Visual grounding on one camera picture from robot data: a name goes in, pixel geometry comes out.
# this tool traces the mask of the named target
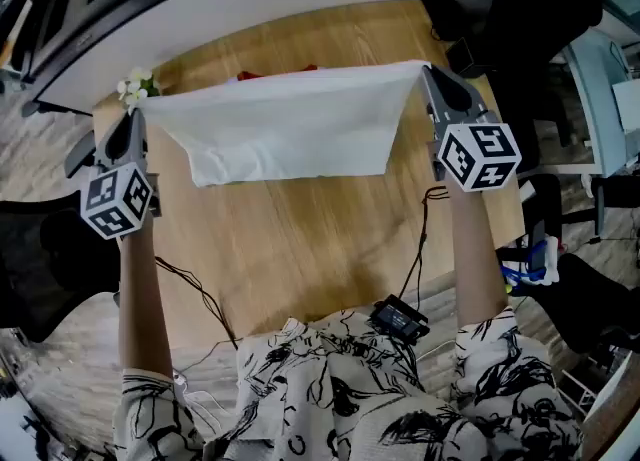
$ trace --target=patterned shirt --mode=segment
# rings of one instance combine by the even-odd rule
[[[234,427],[206,448],[171,380],[125,370],[114,417],[120,460],[565,460],[582,433],[546,349],[508,307],[456,339],[451,402],[428,395],[410,345],[340,312],[289,319],[238,351]]]

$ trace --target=floor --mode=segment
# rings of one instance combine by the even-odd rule
[[[32,201],[44,192],[63,196],[81,181],[82,175],[65,179],[62,164],[69,149],[91,128],[90,120],[73,114],[23,120],[22,100],[19,93],[0,97],[0,199]],[[575,178],[564,181],[563,201],[567,212],[588,205]],[[628,237],[634,223],[633,212],[608,210],[603,238]],[[569,251],[578,249],[582,258],[610,278],[638,285],[634,241],[580,247],[591,237],[591,228],[584,224],[566,229],[564,242]],[[429,318],[431,333],[417,346],[417,353],[425,354],[419,373],[427,390],[443,398],[453,376],[454,306],[451,275],[422,289],[421,310]],[[111,296],[95,296],[69,315],[45,343],[29,348],[21,346],[9,331],[0,331],[0,351],[17,369],[20,387],[31,403],[61,437],[96,451],[103,451],[111,442],[111,416],[119,398],[117,312]],[[521,331],[548,346],[555,370],[573,364],[575,355],[533,300],[525,301],[517,315]],[[236,371],[228,343],[216,346],[199,363],[209,349],[181,348],[172,356],[174,367],[187,378],[186,393],[198,392],[189,398],[199,404],[194,407],[203,417],[197,418],[199,429],[211,438],[233,420]]]

